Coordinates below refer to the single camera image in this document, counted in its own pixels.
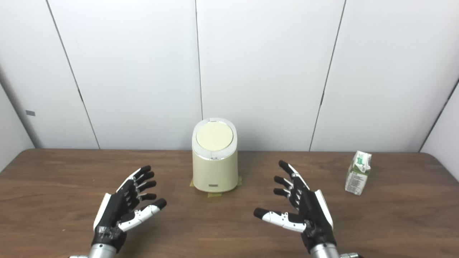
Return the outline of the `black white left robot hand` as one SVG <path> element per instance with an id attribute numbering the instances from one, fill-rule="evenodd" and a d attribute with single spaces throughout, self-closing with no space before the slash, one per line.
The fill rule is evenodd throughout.
<path id="1" fill-rule="evenodd" d="M 125 244 L 127 232 L 167 206 L 164 198 L 144 193 L 156 186 L 147 165 L 129 175 L 113 193 L 105 193 L 93 223 L 90 258 L 114 258 Z"/>

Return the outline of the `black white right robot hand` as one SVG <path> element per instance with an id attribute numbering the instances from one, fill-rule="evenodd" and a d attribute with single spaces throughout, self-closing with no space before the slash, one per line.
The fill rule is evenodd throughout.
<path id="1" fill-rule="evenodd" d="M 297 213 L 254 209 L 258 219 L 301 234 L 303 245 L 312 258 L 339 258 L 334 236 L 334 223 L 321 190 L 312 191 L 300 173 L 283 160 L 278 165 L 290 177 L 275 176 L 274 181 L 284 186 L 275 188 L 275 195 L 283 196 Z"/>

